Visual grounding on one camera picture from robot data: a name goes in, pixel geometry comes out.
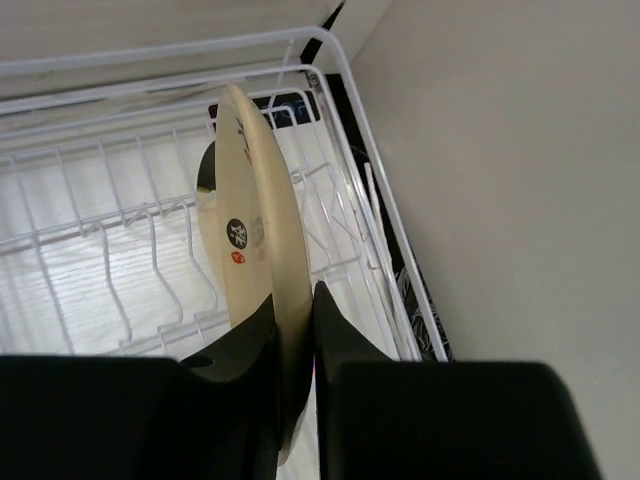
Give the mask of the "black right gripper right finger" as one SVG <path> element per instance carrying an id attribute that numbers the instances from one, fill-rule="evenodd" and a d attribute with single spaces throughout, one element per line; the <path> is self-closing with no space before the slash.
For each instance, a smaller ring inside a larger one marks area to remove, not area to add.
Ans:
<path id="1" fill-rule="evenodd" d="M 537 362 L 397 361 L 314 289 L 324 479 L 597 479 L 569 389 Z"/>

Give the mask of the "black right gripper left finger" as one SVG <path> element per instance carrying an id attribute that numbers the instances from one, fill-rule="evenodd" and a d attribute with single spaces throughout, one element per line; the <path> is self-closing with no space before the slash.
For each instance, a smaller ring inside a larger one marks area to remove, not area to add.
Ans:
<path id="1" fill-rule="evenodd" d="M 183 361 L 5 355 L 5 479 L 272 479 L 278 332 L 265 300 Z"/>

